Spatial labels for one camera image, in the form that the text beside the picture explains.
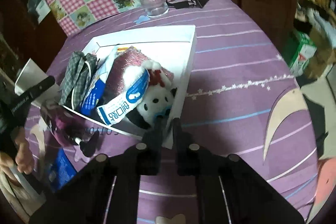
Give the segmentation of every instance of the black cable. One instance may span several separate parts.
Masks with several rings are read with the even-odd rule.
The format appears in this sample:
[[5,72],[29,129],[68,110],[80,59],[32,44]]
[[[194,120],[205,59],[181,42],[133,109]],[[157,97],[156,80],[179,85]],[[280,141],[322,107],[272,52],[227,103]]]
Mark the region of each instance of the black cable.
[[27,214],[27,216],[31,217],[31,215],[29,215],[29,213],[27,213],[27,211],[26,211],[25,208],[23,207],[21,201],[19,200],[19,198],[18,198],[17,195],[15,194],[14,189],[13,189],[11,183],[9,182],[8,177],[7,177],[6,174],[5,174],[5,178],[6,178],[7,182],[8,182],[8,184],[9,184],[9,187],[10,187],[10,189],[12,190],[12,192],[13,192],[13,194],[14,194],[16,200],[19,202],[19,204],[21,205],[22,209],[23,209],[24,212]]

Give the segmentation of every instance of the striped tablecloth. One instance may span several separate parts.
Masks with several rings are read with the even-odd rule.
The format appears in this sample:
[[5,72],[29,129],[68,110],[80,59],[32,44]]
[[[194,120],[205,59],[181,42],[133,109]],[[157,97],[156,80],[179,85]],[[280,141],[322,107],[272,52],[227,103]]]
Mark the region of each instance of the striped tablecloth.
[[[295,112],[281,123],[263,161],[270,110],[284,90],[296,87],[268,37],[230,0],[209,0],[203,9],[171,9],[160,18],[135,23],[141,15],[144,9],[124,12],[69,37],[47,73],[60,83],[71,53],[102,34],[151,26],[196,25],[198,43],[181,116],[184,129],[215,154],[240,155],[307,218],[318,172],[315,137],[307,111]],[[30,132],[39,118],[39,110],[32,107],[26,135],[36,158],[38,142]],[[97,128],[90,122],[86,125]],[[98,128],[102,145],[96,153],[117,155],[137,142]],[[47,162],[59,146],[49,131],[44,136]],[[65,152],[77,170],[88,161],[76,147],[66,148]],[[164,149],[161,173],[141,178],[138,223],[194,224],[198,222],[196,212],[194,181],[175,174],[174,154]]]

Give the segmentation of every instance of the open cardboard tray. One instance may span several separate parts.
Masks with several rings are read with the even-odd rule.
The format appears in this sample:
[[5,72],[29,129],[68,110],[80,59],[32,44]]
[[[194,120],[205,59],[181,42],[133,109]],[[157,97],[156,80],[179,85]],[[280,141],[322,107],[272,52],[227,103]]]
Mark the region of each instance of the open cardboard tray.
[[[105,58],[107,58],[115,45],[120,45],[120,47],[134,46],[150,59],[159,62],[163,68],[174,73],[172,87],[177,87],[177,92],[167,121],[167,138],[163,144],[163,146],[167,148],[172,148],[173,137],[170,123],[173,118],[180,117],[182,112],[196,43],[196,27],[194,25],[159,26],[120,31],[94,37],[86,45],[83,53],[95,53],[97,59],[100,59],[100,65]],[[66,106],[64,107],[105,128],[141,139],[139,132],[142,130],[128,121],[122,120],[117,124],[107,126]]]

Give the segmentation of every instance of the white cup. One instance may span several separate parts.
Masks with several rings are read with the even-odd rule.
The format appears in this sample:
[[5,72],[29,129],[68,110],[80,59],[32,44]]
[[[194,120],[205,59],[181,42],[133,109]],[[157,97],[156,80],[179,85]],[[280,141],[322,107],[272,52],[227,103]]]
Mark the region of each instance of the white cup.
[[[16,79],[14,92],[17,95],[21,95],[27,89],[31,88],[34,85],[37,85],[39,82],[47,78],[43,70],[32,60],[29,59],[28,62],[23,67],[20,72],[19,77]],[[42,93],[36,100],[34,100],[31,104],[41,108],[41,104],[48,99],[55,99],[58,97],[59,86],[54,84],[44,93]]]

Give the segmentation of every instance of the panda face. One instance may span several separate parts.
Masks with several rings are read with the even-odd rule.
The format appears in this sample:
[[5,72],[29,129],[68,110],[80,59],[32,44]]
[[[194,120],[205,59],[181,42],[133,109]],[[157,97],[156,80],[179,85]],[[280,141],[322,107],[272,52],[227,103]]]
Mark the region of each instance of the panda face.
[[136,108],[143,119],[153,127],[155,117],[169,115],[173,101],[172,93],[166,88],[160,85],[149,86]]

